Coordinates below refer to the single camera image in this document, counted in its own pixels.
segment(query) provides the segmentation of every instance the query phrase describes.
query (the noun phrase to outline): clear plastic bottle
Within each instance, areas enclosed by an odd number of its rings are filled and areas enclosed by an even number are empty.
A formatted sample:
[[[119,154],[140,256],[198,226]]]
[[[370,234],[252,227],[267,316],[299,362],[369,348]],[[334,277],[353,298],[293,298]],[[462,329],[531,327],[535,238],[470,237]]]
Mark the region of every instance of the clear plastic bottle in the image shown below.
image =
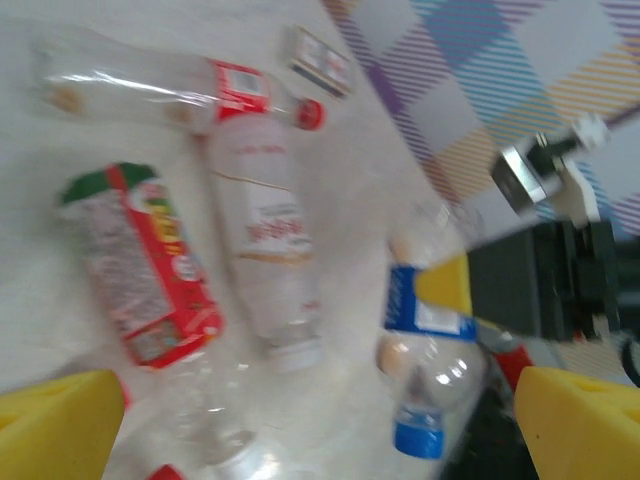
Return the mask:
[[[230,358],[213,348],[169,367],[165,418],[170,442],[190,453],[189,471],[219,480],[316,479],[275,442],[247,428]]]
[[[474,321],[422,304],[413,290],[417,271],[460,244],[451,215],[446,207],[414,203],[394,218],[389,237],[388,303],[376,363],[396,394],[394,444],[421,458],[440,458],[443,416],[480,388],[486,371]]]
[[[267,115],[231,118],[218,127],[208,161],[235,286],[255,333],[278,371],[318,363],[318,278],[284,126]]]
[[[200,55],[117,42],[80,27],[56,27],[32,40],[43,98],[82,118],[163,123],[208,134],[239,112],[270,113],[284,124],[319,128],[322,105],[296,98],[277,78]]]

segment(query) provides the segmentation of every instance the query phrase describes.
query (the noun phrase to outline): black cable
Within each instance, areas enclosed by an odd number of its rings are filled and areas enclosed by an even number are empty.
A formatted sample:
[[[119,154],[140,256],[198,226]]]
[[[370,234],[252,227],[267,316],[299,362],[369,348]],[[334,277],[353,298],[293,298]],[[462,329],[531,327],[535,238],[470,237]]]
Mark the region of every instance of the black cable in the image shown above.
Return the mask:
[[[609,129],[613,129],[615,127],[619,127],[622,123],[630,120],[635,117],[638,113],[640,113],[640,103],[636,103],[635,105],[631,105],[626,110],[622,110],[621,112],[616,113],[612,117],[609,117],[605,120],[605,124]]]
[[[624,373],[627,374],[629,380],[631,380],[636,387],[640,387],[640,373],[638,373],[638,370],[633,363],[632,347],[632,339],[628,339],[624,342],[624,345],[622,345],[622,350],[620,351],[620,363],[622,363]]]

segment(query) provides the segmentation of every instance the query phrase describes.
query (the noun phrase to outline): red bottle cap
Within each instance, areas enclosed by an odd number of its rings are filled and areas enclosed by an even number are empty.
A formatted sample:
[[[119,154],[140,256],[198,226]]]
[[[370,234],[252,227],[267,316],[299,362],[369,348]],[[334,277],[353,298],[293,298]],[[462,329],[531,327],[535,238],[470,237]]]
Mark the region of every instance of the red bottle cap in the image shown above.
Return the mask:
[[[327,112],[320,102],[305,98],[298,108],[298,128],[318,130],[324,124]]]
[[[171,465],[163,465],[151,474],[147,480],[185,480]]]

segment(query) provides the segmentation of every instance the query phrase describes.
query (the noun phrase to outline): small box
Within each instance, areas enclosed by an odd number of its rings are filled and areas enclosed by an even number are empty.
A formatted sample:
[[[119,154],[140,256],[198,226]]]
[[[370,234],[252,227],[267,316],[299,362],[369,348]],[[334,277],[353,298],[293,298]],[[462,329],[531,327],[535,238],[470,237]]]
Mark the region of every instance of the small box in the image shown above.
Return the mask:
[[[353,92],[351,61],[302,27],[292,29],[288,43],[289,67],[336,98]]]

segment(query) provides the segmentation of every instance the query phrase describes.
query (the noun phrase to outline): red label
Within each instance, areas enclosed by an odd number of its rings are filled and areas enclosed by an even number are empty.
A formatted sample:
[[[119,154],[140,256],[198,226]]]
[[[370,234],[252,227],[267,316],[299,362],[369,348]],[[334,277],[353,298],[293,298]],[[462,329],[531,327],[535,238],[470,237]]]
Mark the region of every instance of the red label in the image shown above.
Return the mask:
[[[109,167],[107,178],[112,188],[121,192],[129,222],[173,308],[169,314],[122,338],[138,364],[162,368],[217,336],[222,316],[209,298],[204,272],[192,260],[182,238],[181,225],[165,187],[157,181],[140,183],[134,187],[136,199],[132,202],[134,190],[128,189],[117,165]]]
[[[217,120],[239,113],[266,113],[270,108],[269,82],[260,70],[211,60],[218,81]]]

